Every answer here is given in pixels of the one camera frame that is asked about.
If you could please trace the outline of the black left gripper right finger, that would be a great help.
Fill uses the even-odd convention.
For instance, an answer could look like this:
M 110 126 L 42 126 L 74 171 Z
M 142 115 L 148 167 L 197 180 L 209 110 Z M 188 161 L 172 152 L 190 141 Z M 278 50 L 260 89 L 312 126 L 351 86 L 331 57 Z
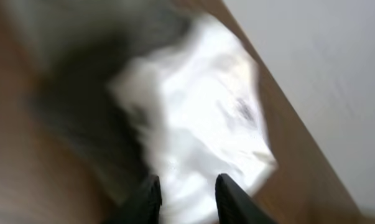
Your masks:
M 217 176 L 215 196 L 219 224 L 276 224 L 228 174 Z

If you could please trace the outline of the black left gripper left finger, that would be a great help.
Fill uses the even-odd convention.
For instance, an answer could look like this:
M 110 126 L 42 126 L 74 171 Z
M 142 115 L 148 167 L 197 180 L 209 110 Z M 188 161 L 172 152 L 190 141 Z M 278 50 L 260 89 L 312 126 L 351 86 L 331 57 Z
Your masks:
M 150 175 L 104 224 L 159 224 L 161 206 L 160 179 Z

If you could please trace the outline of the white t-shirt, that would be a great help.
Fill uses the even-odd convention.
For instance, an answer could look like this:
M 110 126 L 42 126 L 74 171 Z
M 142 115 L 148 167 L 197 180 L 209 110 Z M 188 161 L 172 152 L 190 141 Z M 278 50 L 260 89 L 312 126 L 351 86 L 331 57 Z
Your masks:
M 256 62 L 209 14 L 179 43 L 132 59 L 108 89 L 159 176 L 162 223 L 213 223 L 219 174 L 253 195 L 276 167 Z

